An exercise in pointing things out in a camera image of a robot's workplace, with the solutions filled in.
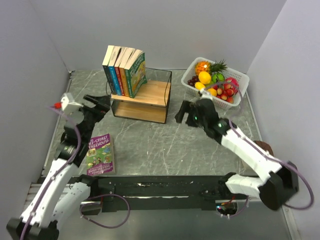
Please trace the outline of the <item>red 13-storey treehouse book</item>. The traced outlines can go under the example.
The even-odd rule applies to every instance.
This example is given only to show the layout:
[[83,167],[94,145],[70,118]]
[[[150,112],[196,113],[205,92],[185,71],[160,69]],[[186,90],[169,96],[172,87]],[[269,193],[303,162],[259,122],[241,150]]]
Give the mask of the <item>red 13-storey treehouse book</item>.
[[128,92],[128,88],[125,87],[125,74],[123,73],[123,68],[125,67],[128,61],[129,51],[128,51],[128,47],[122,47],[122,46],[117,46],[117,50],[118,50],[118,53],[115,60],[114,69],[116,72],[118,85],[120,87],[120,93],[118,95],[128,97],[129,92]]

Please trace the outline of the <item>orange 39-storey treehouse book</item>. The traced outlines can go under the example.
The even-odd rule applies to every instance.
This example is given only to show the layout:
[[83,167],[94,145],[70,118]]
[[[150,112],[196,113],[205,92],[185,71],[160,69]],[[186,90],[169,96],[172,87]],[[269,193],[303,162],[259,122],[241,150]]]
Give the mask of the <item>orange 39-storey treehouse book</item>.
[[120,65],[119,65],[119,70],[120,70],[120,76],[121,76],[121,81],[122,81],[122,87],[124,90],[124,96],[125,97],[129,97],[129,87],[128,87],[128,82],[127,82],[127,75],[126,75],[126,71],[125,71],[125,66],[127,64],[127,62],[129,61],[131,55],[134,53],[135,49],[132,47],[126,47],[123,57],[120,61]]

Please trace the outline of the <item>dark grey cover book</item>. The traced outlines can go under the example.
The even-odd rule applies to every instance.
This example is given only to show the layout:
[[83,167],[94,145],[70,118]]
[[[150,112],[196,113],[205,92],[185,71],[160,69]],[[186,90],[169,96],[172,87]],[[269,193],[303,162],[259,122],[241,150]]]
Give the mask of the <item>dark grey cover book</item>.
[[102,67],[103,67],[103,70],[104,70],[104,73],[105,73],[105,76],[106,76],[106,79],[107,79],[107,83],[108,83],[109,88],[110,88],[110,92],[112,94],[116,95],[117,94],[116,88],[115,88],[114,81],[113,81],[113,78],[112,78],[112,74],[111,74],[111,71],[110,71],[110,68],[109,68],[109,62],[110,62],[110,59],[111,59],[111,56],[112,56],[113,49],[114,49],[114,45],[109,45],[107,47],[104,59],[102,61]]

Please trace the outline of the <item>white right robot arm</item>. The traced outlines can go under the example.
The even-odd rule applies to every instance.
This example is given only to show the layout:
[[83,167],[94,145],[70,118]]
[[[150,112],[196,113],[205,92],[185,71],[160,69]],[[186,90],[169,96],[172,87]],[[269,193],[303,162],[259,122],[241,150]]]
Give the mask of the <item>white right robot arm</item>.
[[181,123],[185,114],[188,114],[185,122],[188,126],[203,129],[209,138],[236,154],[256,174],[255,177],[237,173],[225,175],[218,187],[223,199],[242,194],[259,198],[267,208],[276,211],[299,191],[296,166],[273,158],[236,124],[219,117],[210,99],[202,98],[196,102],[184,100],[175,115],[176,122]]

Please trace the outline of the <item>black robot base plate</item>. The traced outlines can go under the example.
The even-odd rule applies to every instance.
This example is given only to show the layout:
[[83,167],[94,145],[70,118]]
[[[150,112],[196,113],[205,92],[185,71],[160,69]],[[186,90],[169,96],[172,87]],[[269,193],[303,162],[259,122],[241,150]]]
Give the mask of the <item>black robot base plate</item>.
[[142,175],[73,177],[71,184],[90,186],[90,197],[102,212],[126,210],[201,209],[215,211],[216,203],[244,200],[243,194],[230,193],[222,186],[222,176],[214,175]]

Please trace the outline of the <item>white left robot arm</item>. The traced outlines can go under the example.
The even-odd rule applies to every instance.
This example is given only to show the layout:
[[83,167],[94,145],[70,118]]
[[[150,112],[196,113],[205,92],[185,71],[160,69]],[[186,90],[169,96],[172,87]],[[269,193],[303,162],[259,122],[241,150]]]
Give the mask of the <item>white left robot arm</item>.
[[66,119],[64,135],[57,148],[57,158],[52,162],[50,172],[42,184],[43,189],[30,204],[26,216],[11,218],[6,229],[12,239],[27,240],[31,235],[32,221],[40,227],[44,213],[58,193],[58,188],[66,184],[72,171],[78,168],[87,154],[95,124],[110,110],[111,97],[85,95],[84,99],[93,107],[78,103],[70,93],[65,93],[60,102],[50,106],[50,110]]

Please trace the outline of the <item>blue comic cover book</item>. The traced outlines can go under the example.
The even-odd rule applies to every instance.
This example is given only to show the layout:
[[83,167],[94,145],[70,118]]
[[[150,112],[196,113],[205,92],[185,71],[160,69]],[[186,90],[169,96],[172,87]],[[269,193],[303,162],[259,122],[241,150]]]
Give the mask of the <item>blue comic cover book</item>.
[[118,96],[122,95],[122,91],[121,91],[121,87],[119,84],[119,80],[118,80],[118,76],[116,73],[116,62],[118,60],[118,58],[121,55],[122,52],[122,47],[121,46],[114,46],[114,45],[109,45],[107,48],[108,52],[109,52],[109,61],[108,61],[108,68],[109,71],[111,73],[111,77],[113,80],[113,84],[114,84],[114,88],[115,88],[115,92]]

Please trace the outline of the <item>green 104-storey treehouse book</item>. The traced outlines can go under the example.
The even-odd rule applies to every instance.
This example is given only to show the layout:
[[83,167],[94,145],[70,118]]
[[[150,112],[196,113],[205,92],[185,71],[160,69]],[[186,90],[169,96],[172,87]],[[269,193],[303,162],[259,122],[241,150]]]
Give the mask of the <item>green 104-storey treehouse book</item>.
[[135,98],[140,87],[147,83],[145,52],[136,49],[125,66],[129,97]]

